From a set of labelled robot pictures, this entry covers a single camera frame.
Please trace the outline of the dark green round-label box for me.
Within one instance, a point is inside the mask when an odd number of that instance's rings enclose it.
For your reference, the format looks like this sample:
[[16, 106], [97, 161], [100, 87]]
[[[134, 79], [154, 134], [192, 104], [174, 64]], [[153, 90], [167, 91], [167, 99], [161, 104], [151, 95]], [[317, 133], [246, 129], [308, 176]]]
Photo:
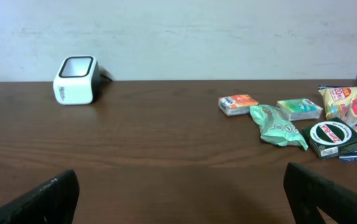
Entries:
[[302, 134], [321, 160], [357, 151], [357, 132], [340, 118], [328, 119], [303, 128]]

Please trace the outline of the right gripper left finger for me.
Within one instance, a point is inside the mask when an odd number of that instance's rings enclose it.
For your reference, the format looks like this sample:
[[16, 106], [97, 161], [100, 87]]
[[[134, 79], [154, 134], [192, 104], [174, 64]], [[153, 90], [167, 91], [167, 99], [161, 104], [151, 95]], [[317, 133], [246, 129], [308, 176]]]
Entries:
[[0, 207], [0, 223], [71, 224], [80, 186], [74, 170], [66, 170]]

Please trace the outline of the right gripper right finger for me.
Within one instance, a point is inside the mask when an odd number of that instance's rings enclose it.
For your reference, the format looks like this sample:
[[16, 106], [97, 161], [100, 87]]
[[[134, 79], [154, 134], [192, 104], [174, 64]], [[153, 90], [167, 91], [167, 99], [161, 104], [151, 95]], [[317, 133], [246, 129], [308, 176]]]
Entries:
[[288, 163], [284, 190], [296, 223], [325, 223], [320, 210], [337, 223], [357, 223], [357, 193], [298, 163]]

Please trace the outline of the teal wet wipes pack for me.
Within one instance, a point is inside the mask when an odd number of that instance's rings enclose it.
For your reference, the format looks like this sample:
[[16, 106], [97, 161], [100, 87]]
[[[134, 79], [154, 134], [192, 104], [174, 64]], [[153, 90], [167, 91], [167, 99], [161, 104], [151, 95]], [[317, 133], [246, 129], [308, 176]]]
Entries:
[[253, 121], [259, 126], [260, 138], [270, 144], [280, 147], [298, 146], [304, 151], [308, 149], [305, 138], [299, 130], [282, 117], [282, 111], [276, 106], [251, 106], [249, 113]]

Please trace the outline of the orange tissue pack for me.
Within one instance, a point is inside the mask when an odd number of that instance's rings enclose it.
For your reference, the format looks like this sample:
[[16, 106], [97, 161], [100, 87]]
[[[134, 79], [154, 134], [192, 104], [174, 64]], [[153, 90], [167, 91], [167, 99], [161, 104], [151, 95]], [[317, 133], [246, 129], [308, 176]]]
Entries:
[[252, 99], [249, 95], [232, 95], [221, 97], [218, 100], [218, 106], [227, 116], [237, 116], [248, 114], [251, 106], [257, 106], [258, 101]]

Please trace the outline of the teal tissue pack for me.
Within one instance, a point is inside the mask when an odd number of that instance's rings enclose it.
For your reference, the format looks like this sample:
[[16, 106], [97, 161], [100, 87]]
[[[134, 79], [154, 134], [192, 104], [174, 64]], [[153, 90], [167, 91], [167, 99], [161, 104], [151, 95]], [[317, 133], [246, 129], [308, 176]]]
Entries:
[[286, 120], [299, 121], [306, 119], [318, 119], [323, 108], [307, 98], [277, 101], [277, 107], [282, 111]]

